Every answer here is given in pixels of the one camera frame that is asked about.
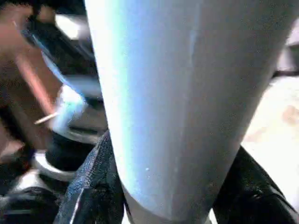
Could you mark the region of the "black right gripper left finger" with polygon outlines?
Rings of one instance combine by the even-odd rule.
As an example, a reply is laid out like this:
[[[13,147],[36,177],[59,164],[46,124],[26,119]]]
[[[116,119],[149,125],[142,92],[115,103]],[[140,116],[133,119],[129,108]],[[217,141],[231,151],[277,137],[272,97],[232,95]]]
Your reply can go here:
[[[123,190],[106,131],[76,171],[54,223],[120,224],[123,216]]]

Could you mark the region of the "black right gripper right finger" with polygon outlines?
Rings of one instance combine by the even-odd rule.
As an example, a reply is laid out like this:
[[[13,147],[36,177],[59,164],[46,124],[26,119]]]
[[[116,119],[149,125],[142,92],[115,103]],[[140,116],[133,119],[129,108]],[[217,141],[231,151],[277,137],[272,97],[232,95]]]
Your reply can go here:
[[[297,224],[298,212],[268,173],[240,147],[213,204],[219,224]]]

